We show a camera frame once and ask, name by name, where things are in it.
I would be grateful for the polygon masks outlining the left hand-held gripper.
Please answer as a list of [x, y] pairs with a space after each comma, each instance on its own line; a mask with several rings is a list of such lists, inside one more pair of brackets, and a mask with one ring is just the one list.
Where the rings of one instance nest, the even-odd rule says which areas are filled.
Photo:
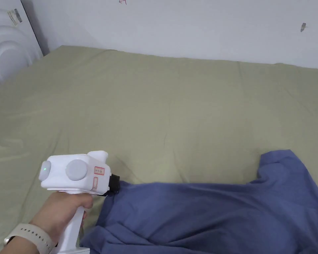
[[[111, 172], [107, 158], [108, 153], [102, 150], [50, 156], [41, 166], [41, 187], [69, 194], [116, 195], [120, 190], [120, 177]], [[90, 253], [89, 248], [77, 246], [83, 214], [84, 208], [79, 207], [52, 250], [53, 254]]]

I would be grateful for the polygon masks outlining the person's left hand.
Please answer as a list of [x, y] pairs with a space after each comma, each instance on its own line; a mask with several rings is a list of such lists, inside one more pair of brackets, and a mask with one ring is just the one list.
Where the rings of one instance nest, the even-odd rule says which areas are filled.
[[90, 194], [54, 192], [29, 223], [41, 228], [54, 243], [57, 243], [77, 209], [90, 209], [92, 206], [93, 196]]

